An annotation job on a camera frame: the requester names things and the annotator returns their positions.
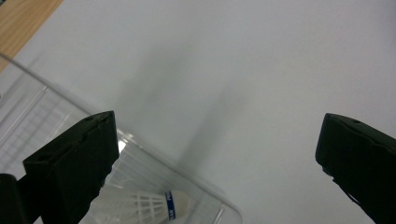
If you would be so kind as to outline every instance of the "transparent plastic case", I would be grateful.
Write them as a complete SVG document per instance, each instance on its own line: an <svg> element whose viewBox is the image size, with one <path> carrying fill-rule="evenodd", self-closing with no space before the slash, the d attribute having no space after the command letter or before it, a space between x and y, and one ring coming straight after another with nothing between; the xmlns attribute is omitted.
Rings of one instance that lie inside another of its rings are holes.
<svg viewBox="0 0 396 224"><path fill-rule="evenodd" d="M8 63L0 72L0 172L19 179L25 174L22 161L26 157L79 120L100 111L86 108L77 97L62 92L1 53L0 63ZM140 146L132 134L118 126L120 158L107 177L107 184L153 193L185 191L192 198L191 211L171 223L244 223L234 205L202 182L174 169L156 151ZM81 223L99 224L95 220L99 212L91 209Z"/></svg>

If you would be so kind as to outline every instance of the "shuttlecock feather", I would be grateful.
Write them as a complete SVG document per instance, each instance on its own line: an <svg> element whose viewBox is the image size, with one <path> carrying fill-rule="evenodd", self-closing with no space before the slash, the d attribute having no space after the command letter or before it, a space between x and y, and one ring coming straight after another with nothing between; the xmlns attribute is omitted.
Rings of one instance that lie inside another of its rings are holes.
<svg viewBox="0 0 396 224"><path fill-rule="evenodd" d="M190 198L180 190L164 195L104 186L92 201L98 223L157 224L185 216Z"/></svg>

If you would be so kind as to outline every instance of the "white table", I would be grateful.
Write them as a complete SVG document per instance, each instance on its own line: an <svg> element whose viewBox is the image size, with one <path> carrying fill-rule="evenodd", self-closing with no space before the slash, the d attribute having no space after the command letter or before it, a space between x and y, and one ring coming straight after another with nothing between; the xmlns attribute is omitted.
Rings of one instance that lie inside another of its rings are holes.
<svg viewBox="0 0 396 224"><path fill-rule="evenodd" d="M64 1L16 57L253 223L373 223L315 162L323 116L396 136L396 2Z"/></svg>

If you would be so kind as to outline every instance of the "shuttlecock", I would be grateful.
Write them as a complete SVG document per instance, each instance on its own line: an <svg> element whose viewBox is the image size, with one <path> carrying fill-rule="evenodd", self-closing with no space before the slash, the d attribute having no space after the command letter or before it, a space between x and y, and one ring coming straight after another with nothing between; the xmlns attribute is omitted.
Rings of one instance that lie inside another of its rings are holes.
<svg viewBox="0 0 396 224"><path fill-rule="evenodd" d="M183 217L189 212L190 197L172 190L164 195L104 186L91 203L98 223L157 224Z"/></svg>

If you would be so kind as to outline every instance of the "wooden surface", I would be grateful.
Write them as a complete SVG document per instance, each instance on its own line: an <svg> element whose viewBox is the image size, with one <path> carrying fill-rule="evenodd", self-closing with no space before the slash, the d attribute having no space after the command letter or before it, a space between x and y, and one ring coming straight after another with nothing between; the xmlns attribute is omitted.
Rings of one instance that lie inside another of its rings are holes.
<svg viewBox="0 0 396 224"><path fill-rule="evenodd" d="M0 6L0 51L13 58L63 0L7 0ZM0 62L0 71L6 66Z"/></svg>

